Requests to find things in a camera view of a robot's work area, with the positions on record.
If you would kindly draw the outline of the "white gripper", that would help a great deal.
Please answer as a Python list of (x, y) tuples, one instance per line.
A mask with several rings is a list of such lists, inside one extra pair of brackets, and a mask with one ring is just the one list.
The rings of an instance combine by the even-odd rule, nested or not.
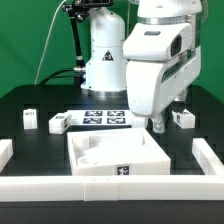
[(199, 76), (201, 47), (196, 48), (193, 51), (193, 56), (179, 69), (168, 78), (163, 79), (168, 68), (177, 62), (178, 59), (175, 58), (165, 63), (129, 61), (127, 65), (129, 109), (136, 116), (153, 118), (155, 133), (163, 134), (166, 131), (166, 117), (161, 112), (172, 101), (174, 112), (182, 113), (184, 111), (187, 91), (183, 90)]

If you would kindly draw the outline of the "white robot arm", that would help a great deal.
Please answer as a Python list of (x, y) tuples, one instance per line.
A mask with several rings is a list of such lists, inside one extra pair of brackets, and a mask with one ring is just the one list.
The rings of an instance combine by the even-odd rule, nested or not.
[(184, 102), (201, 69), (200, 0), (129, 0), (138, 23), (125, 34), (123, 19), (105, 7), (90, 10), (91, 58), (82, 92), (100, 98), (125, 94), (130, 111), (165, 131), (165, 109)]

